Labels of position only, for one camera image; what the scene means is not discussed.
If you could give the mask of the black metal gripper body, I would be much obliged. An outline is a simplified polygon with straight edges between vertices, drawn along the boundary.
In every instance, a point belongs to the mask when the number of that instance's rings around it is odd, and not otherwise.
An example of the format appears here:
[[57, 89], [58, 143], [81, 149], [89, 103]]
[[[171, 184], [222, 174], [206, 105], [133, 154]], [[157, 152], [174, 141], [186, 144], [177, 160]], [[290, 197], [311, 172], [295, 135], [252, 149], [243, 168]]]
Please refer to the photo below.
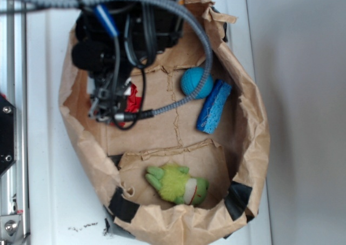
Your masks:
[[127, 99], [131, 94], [131, 78], [118, 80], [120, 85], [114, 87], [113, 75], [112, 69], [100, 73], [88, 72], [88, 117], [96, 122], [113, 124], [114, 116], [118, 112], [125, 112], [127, 108]]

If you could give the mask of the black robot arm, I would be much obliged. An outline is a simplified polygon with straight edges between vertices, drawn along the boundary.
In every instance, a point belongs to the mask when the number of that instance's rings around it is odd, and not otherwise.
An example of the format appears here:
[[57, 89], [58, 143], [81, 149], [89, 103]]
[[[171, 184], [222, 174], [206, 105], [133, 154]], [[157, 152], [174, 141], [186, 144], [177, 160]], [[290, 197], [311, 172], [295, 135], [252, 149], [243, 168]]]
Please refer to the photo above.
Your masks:
[[152, 65], [158, 54], [178, 43], [182, 30], [182, 18], [140, 0], [83, 6], [71, 59], [88, 73], [89, 117], [118, 127], [151, 118], [131, 72]]

